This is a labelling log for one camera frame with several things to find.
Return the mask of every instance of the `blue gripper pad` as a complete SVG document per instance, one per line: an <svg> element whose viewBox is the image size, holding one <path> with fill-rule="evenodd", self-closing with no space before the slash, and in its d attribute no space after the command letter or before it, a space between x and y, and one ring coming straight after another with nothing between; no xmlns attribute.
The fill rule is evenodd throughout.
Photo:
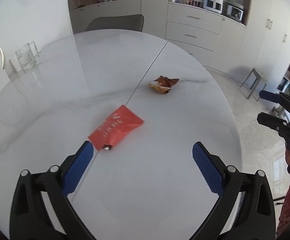
<svg viewBox="0 0 290 240"><path fill-rule="evenodd" d="M206 151L207 150L203 149L200 144L195 143L192 148L192 157L206 180L210 190L213 193L218 194L220 197L224 192L223 177L209 158L208 155L210 154Z"/></svg>
<svg viewBox="0 0 290 240"><path fill-rule="evenodd" d="M281 97L278 94L273 94L265 90L260 91L259 96L261 99L265 99L267 101L274 102L277 104L280 104L282 102Z"/></svg>
<svg viewBox="0 0 290 240"><path fill-rule="evenodd" d="M70 167L68 167L66 173L63 175L62 192L65 197L67 197L69 193L73 193L76 190L77 185L81 180L93 156L93 144L89 141L86 141L75 155L68 157L72 157L74 160L72 161Z"/></svg>

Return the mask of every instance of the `round table top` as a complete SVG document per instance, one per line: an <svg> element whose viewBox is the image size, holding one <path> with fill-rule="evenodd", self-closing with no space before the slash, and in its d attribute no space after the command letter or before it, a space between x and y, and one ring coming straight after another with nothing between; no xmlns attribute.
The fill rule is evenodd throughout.
<svg viewBox="0 0 290 240"><path fill-rule="evenodd" d="M40 64L0 93L0 229L22 170L60 165L121 105L144 124L95 152L73 207L99 240L189 239L217 200L192 159L201 141L241 169L241 147L222 91L188 53L127 30L84 32L41 52ZM162 95L159 76L179 78Z"/></svg>

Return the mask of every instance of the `drawer handle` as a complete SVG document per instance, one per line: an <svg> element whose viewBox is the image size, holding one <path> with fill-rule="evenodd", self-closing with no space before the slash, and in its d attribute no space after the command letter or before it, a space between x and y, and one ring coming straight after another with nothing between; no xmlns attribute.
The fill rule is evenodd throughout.
<svg viewBox="0 0 290 240"><path fill-rule="evenodd" d="M198 38L197 36L190 35L190 34L184 34L185 36L193 37L193 38Z"/></svg>
<svg viewBox="0 0 290 240"><path fill-rule="evenodd" d="M197 20L201 20L201 18L198 18L198 17L195 17L195 16L191 16L191 15L188 15L188 17L194 18L194 19L197 19Z"/></svg>

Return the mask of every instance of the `snack package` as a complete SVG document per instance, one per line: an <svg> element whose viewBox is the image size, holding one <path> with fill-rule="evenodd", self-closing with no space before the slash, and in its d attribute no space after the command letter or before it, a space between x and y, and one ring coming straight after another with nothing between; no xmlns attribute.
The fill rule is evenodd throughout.
<svg viewBox="0 0 290 240"><path fill-rule="evenodd" d="M167 94L171 87L174 86L179 79L169 79L167 77L160 76L158 79L154 80L153 82L149 83L149 87L155 89L156 91Z"/></svg>
<svg viewBox="0 0 290 240"><path fill-rule="evenodd" d="M88 138L98 151L102 148L110 150L143 122L123 105L107 117Z"/></svg>

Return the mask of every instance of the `red snack packet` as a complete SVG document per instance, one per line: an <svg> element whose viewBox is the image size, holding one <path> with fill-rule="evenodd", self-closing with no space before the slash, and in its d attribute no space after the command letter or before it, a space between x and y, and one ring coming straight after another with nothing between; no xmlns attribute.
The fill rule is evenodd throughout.
<svg viewBox="0 0 290 240"><path fill-rule="evenodd" d="M131 110L122 105L107 117L88 138L98 151L102 148L110 150L143 122Z"/></svg>

